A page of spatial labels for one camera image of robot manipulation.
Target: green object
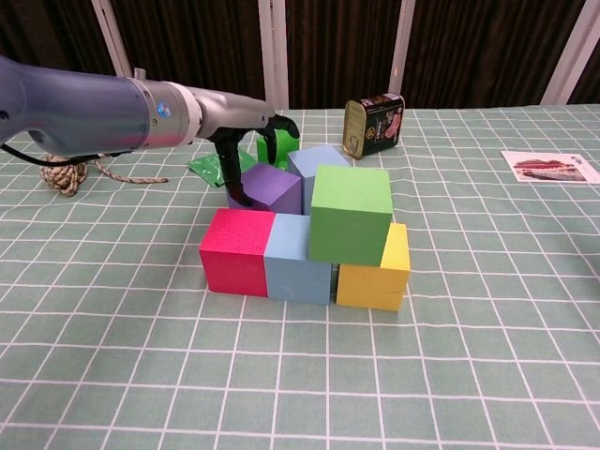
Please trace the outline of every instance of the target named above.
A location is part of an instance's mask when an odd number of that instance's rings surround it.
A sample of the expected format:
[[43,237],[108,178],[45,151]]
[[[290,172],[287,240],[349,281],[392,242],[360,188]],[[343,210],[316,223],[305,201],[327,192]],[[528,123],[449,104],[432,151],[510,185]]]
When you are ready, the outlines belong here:
[[[237,151],[240,158],[240,168],[242,173],[247,171],[250,167],[256,164],[258,161],[255,157],[251,156],[244,150]],[[223,173],[221,173],[221,165],[218,162],[217,154],[211,154],[206,157],[199,157],[190,161],[187,166],[213,188],[220,188],[225,184],[223,181]]]
[[310,215],[311,260],[379,266],[393,219],[388,172],[319,166]]
[[[290,136],[290,133],[285,129],[276,129],[275,136],[277,138],[277,156],[274,166],[277,166],[282,171],[287,171],[288,153],[300,149],[300,140]],[[266,141],[263,136],[259,136],[256,140],[256,154],[260,162],[269,163],[266,156]]]

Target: yellow foam block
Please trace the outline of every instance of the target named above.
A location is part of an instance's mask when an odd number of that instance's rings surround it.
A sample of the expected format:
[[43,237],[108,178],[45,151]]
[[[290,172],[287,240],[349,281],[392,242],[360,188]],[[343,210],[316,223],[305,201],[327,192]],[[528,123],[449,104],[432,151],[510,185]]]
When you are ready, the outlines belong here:
[[406,225],[391,223],[379,267],[339,265],[336,303],[346,307],[398,311],[410,273]]

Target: dark curtain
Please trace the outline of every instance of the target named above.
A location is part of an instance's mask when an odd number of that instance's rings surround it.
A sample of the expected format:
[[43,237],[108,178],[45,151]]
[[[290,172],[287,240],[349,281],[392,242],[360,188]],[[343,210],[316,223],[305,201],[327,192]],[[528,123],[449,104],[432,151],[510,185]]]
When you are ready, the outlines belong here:
[[33,66],[114,74],[89,1],[0,0],[0,54]]
[[387,92],[401,2],[286,0],[291,108]]
[[539,104],[584,0],[417,0],[408,108]]
[[257,0],[112,0],[132,68],[148,79],[264,99]]
[[569,103],[600,103],[600,43],[596,44],[590,61],[583,69]]

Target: paper card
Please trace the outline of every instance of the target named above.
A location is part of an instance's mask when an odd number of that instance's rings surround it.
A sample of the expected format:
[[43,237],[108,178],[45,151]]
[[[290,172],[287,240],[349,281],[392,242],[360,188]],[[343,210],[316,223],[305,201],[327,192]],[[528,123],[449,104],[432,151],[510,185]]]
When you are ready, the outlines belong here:
[[581,155],[504,151],[518,181],[600,183],[600,174]]

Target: purple foam block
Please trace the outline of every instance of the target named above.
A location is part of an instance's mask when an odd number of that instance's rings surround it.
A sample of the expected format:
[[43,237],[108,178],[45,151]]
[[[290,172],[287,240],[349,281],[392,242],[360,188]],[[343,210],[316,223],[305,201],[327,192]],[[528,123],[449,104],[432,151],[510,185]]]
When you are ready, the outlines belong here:
[[302,214],[302,178],[259,162],[242,173],[244,191],[254,200],[247,208],[227,194],[230,208]]

